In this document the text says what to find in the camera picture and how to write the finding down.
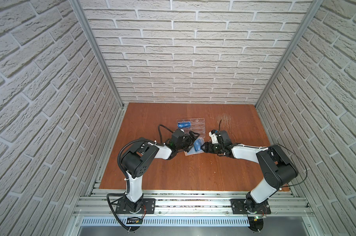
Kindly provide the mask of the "clear plastic organizer box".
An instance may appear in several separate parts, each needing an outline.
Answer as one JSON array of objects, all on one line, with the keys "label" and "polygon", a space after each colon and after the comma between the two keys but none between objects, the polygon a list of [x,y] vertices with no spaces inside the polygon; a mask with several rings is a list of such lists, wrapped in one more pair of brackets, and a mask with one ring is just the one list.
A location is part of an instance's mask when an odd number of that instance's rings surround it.
[{"label": "clear plastic organizer box", "polygon": [[200,138],[205,138],[206,126],[205,126],[204,118],[180,119],[180,120],[177,120],[177,123],[178,122],[191,122],[190,128],[182,128],[182,130],[185,133],[189,133],[189,131],[194,131],[194,132],[200,133]]}]

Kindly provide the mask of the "tan leather card holder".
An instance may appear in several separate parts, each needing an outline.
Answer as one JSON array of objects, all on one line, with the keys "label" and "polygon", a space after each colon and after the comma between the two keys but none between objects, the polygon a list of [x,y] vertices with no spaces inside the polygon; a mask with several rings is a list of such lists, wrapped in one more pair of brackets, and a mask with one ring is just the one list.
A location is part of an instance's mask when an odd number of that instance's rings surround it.
[{"label": "tan leather card holder", "polygon": [[198,138],[194,142],[193,146],[189,149],[189,152],[184,152],[185,156],[204,153],[204,151],[201,149],[201,146],[203,144],[204,144],[204,139],[203,138]]}]

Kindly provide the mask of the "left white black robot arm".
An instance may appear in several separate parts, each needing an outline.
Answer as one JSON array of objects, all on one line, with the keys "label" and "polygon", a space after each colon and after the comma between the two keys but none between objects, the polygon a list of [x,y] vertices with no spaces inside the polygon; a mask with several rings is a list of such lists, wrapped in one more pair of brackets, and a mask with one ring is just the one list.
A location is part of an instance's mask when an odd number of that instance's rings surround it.
[{"label": "left white black robot arm", "polygon": [[188,152],[200,134],[190,131],[185,133],[177,129],[165,143],[146,138],[139,138],[122,147],[117,163],[126,177],[126,202],[129,206],[139,208],[143,198],[142,179],[155,159],[171,160],[179,152]]}]

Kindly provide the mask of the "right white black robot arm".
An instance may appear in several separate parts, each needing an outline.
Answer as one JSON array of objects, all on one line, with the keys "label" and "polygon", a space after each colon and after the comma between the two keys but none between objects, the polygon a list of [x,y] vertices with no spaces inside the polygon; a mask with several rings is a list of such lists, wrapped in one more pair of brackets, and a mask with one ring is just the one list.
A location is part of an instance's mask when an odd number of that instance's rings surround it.
[{"label": "right white black robot arm", "polygon": [[205,142],[201,149],[205,153],[243,159],[260,165],[263,179],[247,195],[244,201],[249,212],[255,212],[270,196],[298,176],[296,166],[278,145],[254,147],[243,144],[213,144]]}]

